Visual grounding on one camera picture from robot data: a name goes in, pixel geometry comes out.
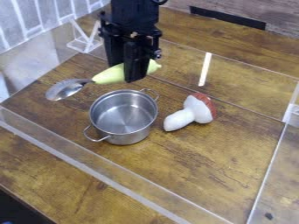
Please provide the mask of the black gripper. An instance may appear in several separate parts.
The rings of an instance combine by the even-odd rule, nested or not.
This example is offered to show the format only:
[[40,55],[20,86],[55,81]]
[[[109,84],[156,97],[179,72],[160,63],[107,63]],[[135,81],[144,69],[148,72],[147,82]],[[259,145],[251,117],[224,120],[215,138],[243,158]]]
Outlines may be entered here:
[[161,57],[159,38],[163,33],[155,25],[163,4],[164,0],[111,0],[97,15],[107,62],[111,67],[124,62],[125,82],[141,80],[149,58]]

